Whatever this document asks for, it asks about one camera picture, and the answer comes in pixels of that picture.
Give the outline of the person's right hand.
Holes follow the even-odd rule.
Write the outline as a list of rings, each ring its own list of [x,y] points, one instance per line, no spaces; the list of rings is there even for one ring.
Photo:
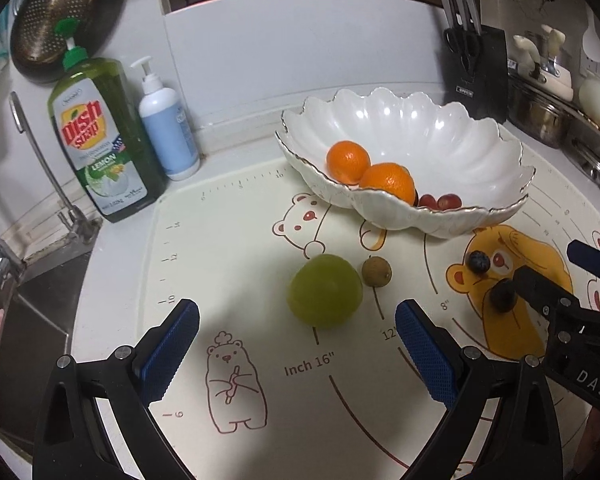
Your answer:
[[[585,430],[566,479],[600,479],[600,410],[591,408]]]

